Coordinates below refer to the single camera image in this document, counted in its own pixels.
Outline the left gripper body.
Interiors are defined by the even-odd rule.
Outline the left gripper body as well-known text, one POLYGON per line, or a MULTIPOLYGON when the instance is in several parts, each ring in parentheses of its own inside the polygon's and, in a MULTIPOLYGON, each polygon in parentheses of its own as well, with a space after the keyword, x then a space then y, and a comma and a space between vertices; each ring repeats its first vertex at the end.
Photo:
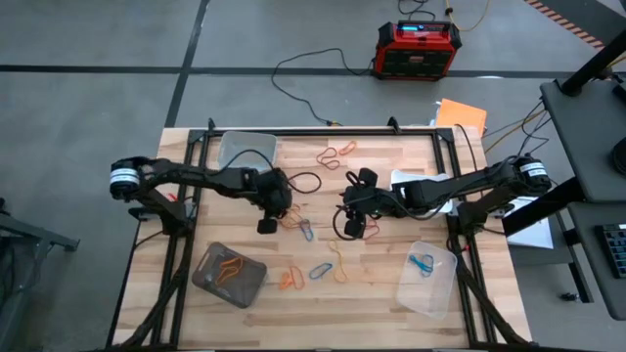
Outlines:
POLYGON ((257 190, 256 204, 264 211, 258 221, 259 234, 274 234, 278 221, 283 219, 292 206, 292 194, 289 180, 281 168, 262 172, 254 178, 257 190))

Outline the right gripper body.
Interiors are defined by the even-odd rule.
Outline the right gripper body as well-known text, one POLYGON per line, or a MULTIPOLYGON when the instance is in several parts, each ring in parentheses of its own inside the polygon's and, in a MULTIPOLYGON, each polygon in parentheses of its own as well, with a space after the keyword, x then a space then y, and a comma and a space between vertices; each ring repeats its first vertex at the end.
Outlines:
POLYGON ((392 193, 377 187, 378 174, 369 168, 361 168, 357 173, 345 173, 349 185, 341 194, 341 209, 346 223, 343 233, 348 239, 362 239, 367 226, 367 216, 378 219, 388 215, 393 205, 388 196, 392 193))

